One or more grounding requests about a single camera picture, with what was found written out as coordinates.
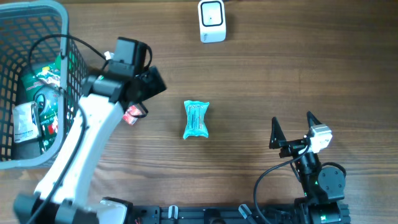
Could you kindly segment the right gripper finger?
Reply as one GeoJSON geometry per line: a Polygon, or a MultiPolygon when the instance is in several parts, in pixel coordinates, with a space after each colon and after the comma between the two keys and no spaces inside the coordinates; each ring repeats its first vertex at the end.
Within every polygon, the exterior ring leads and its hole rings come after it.
{"type": "Polygon", "coordinates": [[[285,146],[287,142],[282,128],[278,122],[276,117],[272,118],[272,127],[271,127],[271,136],[269,141],[269,148],[270,149],[278,149],[285,146]]]}
{"type": "Polygon", "coordinates": [[[307,122],[308,127],[311,128],[312,126],[321,125],[322,123],[313,115],[311,111],[307,112],[307,122]]]}

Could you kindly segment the small red white box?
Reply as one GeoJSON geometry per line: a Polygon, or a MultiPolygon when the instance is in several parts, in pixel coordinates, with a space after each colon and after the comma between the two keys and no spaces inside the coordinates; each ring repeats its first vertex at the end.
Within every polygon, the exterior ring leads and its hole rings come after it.
{"type": "Polygon", "coordinates": [[[134,123],[139,119],[140,115],[143,115],[143,113],[139,107],[132,105],[123,115],[123,120],[129,125],[134,125],[134,123]]]}

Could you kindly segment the teal tissue pack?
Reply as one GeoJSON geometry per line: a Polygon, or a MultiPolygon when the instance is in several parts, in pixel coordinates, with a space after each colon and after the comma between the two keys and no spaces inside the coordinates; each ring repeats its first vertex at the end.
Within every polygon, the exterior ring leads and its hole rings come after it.
{"type": "Polygon", "coordinates": [[[188,137],[209,137],[208,129],[205,124],[205,115],[209,107],[209,102],[201,101],[184,101],[184,107],[187,114],[187,125],[183,134],[183,138],[188,137]]]}

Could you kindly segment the green 3M glove package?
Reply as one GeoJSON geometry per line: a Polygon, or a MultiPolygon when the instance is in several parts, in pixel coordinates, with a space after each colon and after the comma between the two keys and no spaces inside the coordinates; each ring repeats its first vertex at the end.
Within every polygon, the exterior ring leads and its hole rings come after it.
{"type": "Polygon", "coordinates": [[[21,80],[28,101],[35,101],[38,106],[39,122],[42,135],[39,140],[41,154],[47,152],[58,134],[58,98],[55,90],[60,86],[60,60],[35,66],[34,75],[23,74],[21,80]]]}

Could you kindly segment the white blue plaster pack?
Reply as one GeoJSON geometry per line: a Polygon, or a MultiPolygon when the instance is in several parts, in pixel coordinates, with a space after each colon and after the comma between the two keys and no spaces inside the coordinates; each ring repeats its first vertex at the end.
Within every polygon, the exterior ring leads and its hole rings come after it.
{"type": "Polygon", "coordinates": [[[35,101],[23,103],[12,110],[14,118],[14,142],[31,141],[41,137],[38,105],[35,101]]]}

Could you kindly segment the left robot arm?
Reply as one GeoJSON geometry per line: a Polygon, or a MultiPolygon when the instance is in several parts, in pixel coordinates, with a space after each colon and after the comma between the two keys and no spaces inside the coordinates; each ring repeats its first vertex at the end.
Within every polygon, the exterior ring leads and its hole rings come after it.
{"type": "Polygon", "coordinates": [[[143,101],[165,91],[158,69],[146,59],[151,48],[118,38],[112,59],[81,83],[75,120],[52,167],[33,195],[20,194],[14,212],[20,223],[128,223],[133,204],[117,198],[86,202],[105,144],[131,105],[148,114],[143,101]]]}

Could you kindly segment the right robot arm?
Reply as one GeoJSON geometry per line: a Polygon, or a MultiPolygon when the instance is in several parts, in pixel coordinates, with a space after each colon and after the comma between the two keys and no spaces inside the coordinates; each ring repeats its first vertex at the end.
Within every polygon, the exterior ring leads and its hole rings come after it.
{"type": "Polygon", "coordinates": [[[296,198],[290,215],[282,215],[290,223],[350,223],[345,198],[346,170],[334,162],[320,162],[318,153],[326,149],[333,137],[331,129],[311,113],[307,113],[308,133],[301,139],[288,141],[276,117],[272,118],[269,147],[280,149],[281,158],[291,157],[292,169],[303,188],[304,196],[296,198]]]}

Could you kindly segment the white barcode scanner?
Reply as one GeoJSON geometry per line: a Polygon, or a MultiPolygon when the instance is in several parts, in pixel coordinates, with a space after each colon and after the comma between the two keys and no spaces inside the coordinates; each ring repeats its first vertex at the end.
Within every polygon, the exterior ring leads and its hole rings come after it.
{"type": "Polygon", "coordinates": [[[201,0],[198,3],[198,20],[202,43],[226,39],[226,16],[222,0],[201,0]]]}

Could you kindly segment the grey plastic mesh basket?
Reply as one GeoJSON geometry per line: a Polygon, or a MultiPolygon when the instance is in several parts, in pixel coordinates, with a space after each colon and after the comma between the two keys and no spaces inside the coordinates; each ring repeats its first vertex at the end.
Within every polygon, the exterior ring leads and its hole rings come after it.
{"type": "Polygon", "coordinates": [[[70,130],[88,66],[69,33],[67,10],[56,1],[1,5],[1,169],[50,167],[70,130]],[[58,134],[51,148],[40,153],[39,142],[14,142],[12,110],[29,102],[22,76],[35,66],[61,57],[58,134]]]}

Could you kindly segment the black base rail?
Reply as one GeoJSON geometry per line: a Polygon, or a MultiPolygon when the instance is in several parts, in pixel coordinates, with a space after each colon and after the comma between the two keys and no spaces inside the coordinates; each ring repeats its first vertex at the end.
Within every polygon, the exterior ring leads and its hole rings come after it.
{"type": "Polygon", "coordinates": [[[331,205],[266,205],[257,213],[254,207],[169,207],[135,206],[127,216],[131,224],[212,224],[263,223],[265,218],[275,224],[350,224],[351,217],[345,204],[331,205]]]}

